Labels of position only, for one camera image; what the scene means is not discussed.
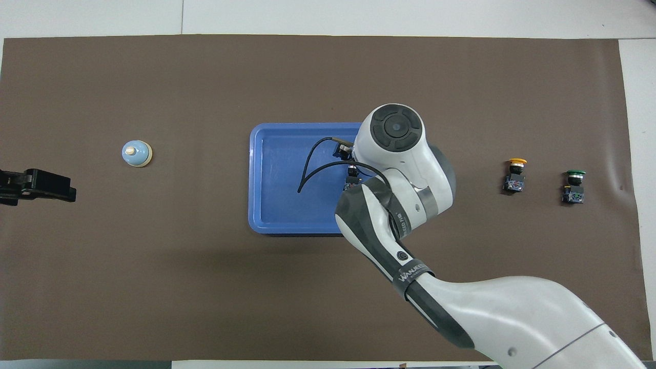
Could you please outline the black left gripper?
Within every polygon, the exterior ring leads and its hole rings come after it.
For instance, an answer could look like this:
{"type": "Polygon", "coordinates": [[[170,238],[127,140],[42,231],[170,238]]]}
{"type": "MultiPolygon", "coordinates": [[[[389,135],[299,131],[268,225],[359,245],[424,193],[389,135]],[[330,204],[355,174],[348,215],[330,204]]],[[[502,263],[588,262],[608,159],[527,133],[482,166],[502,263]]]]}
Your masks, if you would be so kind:
{"type": "Polygon", "coordinates": [[[1,170],[0,203],[15,207],[21,199],[59,199],[75,202],[77,189],[71,179],[49,171],[29,169],[24,172],[1,170]]]}

